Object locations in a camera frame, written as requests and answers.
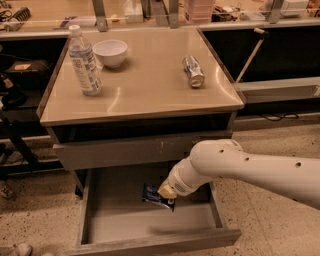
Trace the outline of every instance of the drawer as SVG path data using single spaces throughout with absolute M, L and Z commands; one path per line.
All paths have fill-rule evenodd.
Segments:
M 171 210 L 142 202 L 144 183 L 159 186 L 168 163 L 88 172 L 79 241 L 65 255 L 161 255 L 233 245 L 240 230 L 226 227 L 213 184 L 179 197 Z

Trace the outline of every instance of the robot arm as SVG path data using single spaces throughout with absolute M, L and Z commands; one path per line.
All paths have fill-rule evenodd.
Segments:
M 216 177 L 242 180 L 320 209 L 320 159 L 249 154 L 234 140 L 196 144 L 158 192 L 164 198 L 186 196 Z

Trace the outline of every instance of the ceramic bowl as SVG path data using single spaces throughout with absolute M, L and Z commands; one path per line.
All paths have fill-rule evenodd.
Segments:
M 97 59 L 108 68 L 117 68 L 125 60 L 128 45 L 120 40 L 104 40 L 93 46 Z

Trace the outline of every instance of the speckled floor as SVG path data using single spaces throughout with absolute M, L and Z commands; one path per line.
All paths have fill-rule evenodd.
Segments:
M 250 153 L 320 158 L 320 114 L 237 119 L 233 138 Z M 0 200 L 0 255 L 22 242 L 33 246 L 33 256 L 63 255 L 75 246 L 82 201 L 68 172 L 26 174 L 8 183 L 16 198 Z M 319 255 L 320 211 L 241 181 L 215 183 L 227 225 L 240 228 L 241 237 L 234 246 L 175 255 Z

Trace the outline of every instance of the silver can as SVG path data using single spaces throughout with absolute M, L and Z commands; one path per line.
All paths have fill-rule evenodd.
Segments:
M 189 85 L 191 87 L 200 87 L 203 85 L 205 77 L 197 59 L 192 55 L 187 55 L 182 60 L 182 65 L 189 77 Z

